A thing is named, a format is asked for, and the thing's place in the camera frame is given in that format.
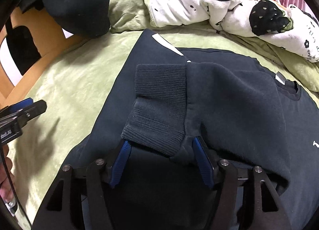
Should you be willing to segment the person's left hand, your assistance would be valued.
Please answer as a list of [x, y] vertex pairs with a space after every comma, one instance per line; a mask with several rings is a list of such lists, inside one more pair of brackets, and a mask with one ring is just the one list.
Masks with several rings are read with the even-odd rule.
[[[3, 146], [3, 153], [4, 153], [4, 157], [5, 157], [5, 162], [7, 165], [7, 168], [10, 172], [10, 177], [12, 182], [14, 182], [14, 175], [11, 173], [11, 169], [12, 169], [12, 161], [11, 159], [8, 157], [8, 153], [9, 153], [9, 147], [7, 145]], [[1, 176], [0, 176], [0, 182], [1, 182], [1, 198], [6, 202], [9, 203], [13, 200], [14, 198], [14, 193], [12, 190], [12, 187], [10, 185], [7, 173], [5, 171], [4, 165], [1, 162]]]

